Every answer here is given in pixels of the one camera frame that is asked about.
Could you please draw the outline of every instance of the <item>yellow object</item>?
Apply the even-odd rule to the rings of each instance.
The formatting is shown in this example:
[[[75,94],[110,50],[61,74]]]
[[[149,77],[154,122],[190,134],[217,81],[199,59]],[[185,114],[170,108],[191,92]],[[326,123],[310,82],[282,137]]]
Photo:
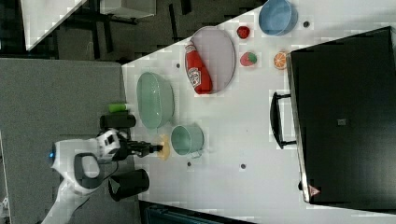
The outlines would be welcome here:
[[[162,139],[162,141],[161,141],[160,145],[163,146],[163,150],[158,151],[157,156],[161,160],[166,161],[168,159],[169,155],[171,154],[171,149],[169,147],[169,136],[166,134],[161,134],[161,139]]]

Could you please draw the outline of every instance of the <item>briefcase handle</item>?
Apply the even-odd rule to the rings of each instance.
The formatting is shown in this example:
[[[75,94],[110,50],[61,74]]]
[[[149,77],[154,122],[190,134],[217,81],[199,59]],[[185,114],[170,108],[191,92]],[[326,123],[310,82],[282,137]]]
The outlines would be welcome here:
[[[290,94],[280,95],[280,94],[277,94],[277,92],[275,92],[273,95],[273,99],[271,102],[271,108],[270,108],[271,128],[273,130],[273,134],[274,134],[275,140],[277,141],[277,144],[282,149],[284,146],[297,144],[297,141],[289,141],[289,142],[283,141],[282,121],[280,118],[280,110],[279,110],[279,102],[278,101],[280,99],[289,98],[289,97],[290,97]]]

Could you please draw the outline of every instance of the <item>white box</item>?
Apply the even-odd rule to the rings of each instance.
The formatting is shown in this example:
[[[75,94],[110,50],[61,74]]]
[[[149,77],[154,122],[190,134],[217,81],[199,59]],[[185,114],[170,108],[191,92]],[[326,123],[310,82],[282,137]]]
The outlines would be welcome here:
[[[156,0],[101,0],[100,12],[126,19],[154,16]]]

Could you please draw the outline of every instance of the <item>white plate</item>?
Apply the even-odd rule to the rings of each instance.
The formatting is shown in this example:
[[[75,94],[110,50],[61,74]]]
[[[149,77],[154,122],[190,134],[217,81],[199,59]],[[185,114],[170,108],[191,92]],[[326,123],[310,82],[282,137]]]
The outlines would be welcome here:
[[[231,38],[215,26],[206,26],[195,32],[191,41],[212,79],[213,91],[210,93],[224,90],[233,78],[235,69],[236,56]]]

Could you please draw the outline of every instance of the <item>black bin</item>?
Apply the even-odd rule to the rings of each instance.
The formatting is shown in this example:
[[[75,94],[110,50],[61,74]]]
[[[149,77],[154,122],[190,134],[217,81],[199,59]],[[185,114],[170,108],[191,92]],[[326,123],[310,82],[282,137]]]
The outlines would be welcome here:
[[[108,179],[111,198],[118,202],[149,189],[149,176],[145,170],[135,170],[126,174],[113,175]]]

